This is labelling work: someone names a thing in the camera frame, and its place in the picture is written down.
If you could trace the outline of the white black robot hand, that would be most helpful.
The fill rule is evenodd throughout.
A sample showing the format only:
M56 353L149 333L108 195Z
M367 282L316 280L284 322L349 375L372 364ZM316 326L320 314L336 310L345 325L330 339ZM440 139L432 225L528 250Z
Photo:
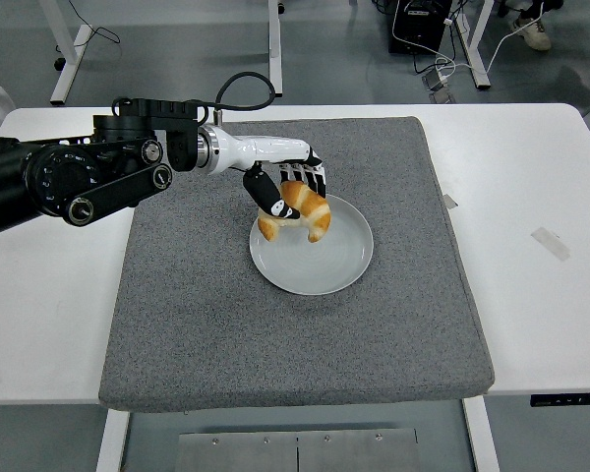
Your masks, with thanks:
M325 169L311 146L298 139L235 137L218 129L218 149L212 153L213 173L235 169L243 173L243 186L259 209L269 216L297 219L300 211L288 204L264 171L265 163L280 167L283 182L301 181L325 196Z

